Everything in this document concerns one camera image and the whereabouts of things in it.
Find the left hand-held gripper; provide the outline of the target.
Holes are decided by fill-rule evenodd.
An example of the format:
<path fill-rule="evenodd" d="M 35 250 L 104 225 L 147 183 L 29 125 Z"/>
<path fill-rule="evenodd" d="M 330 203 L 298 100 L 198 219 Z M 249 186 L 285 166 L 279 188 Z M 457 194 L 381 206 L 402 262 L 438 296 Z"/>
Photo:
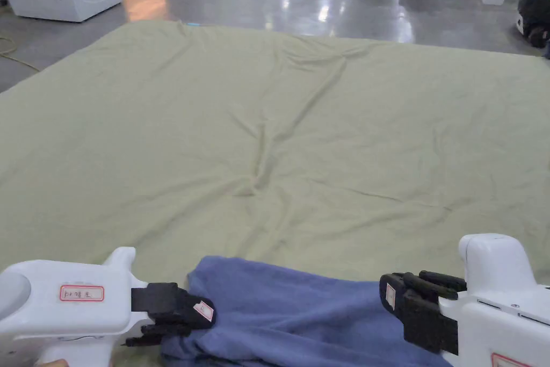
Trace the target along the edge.
<path fill-rule="evenodd" d="M 1 273 L 1 366 L 108 366 L 120 347 L 153 347 L 216 323 L 213 302 L 132 273 L 136 250 L 101 265 L 31 260 Z"/>

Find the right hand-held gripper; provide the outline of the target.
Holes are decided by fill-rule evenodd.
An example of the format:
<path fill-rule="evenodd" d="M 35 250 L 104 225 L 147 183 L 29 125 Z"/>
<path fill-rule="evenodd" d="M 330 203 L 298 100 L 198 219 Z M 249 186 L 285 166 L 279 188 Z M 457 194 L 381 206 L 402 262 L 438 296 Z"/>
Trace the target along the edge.
<path fill-rule="evenodd" d="M 381 303 L 403 320 L 405 339 L 451 366 L 549 366 L 549 288 L 522 244 L 472 234 L 458 251 L 465 279 L 425 270 L 380 277 Z"/>

